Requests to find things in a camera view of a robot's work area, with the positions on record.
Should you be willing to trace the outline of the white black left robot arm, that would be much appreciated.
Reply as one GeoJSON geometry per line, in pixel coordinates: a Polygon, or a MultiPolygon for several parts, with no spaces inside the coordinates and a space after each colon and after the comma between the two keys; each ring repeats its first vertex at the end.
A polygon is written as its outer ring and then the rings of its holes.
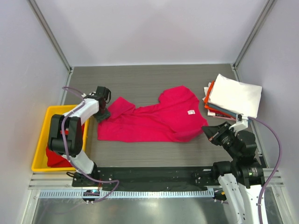
{"type": "Polygon", "coordinates": [[[83,150],[82,125],[93,115],[107,116],[109,97],[85,97],[80,104],[64,114],[54,114],[50,120],[48,148],[66,159],[88,186],[99,182],[96,164],[83,150]]]}

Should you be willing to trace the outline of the pink t-shirt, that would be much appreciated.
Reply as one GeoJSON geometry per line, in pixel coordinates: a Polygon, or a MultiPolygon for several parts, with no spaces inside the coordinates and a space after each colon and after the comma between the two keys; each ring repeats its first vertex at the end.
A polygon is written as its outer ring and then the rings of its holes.
{"type": "Polygon", "coordinates": [[[164,90],[155,105],[137,108],[118,97],[108,108],[110,117],[98,124],[98,140],[121,142],[189,142],[208,122],[199,99],[185,86],[164,90]]]}

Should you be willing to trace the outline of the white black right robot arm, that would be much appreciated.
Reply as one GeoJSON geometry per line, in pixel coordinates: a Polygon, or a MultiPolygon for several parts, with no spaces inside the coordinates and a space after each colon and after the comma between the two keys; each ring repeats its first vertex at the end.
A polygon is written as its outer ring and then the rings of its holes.
{"type": "Polygon", "coordinates": [[[221,185],[237,224],[261,224],[266,214],[263,186],[264,172],[256,156],[256,138],[249,131],[235,132],[228,122],[203,126],[208,140],[221,146],[232,161],[213,163],[211,180],[221,185]]]}

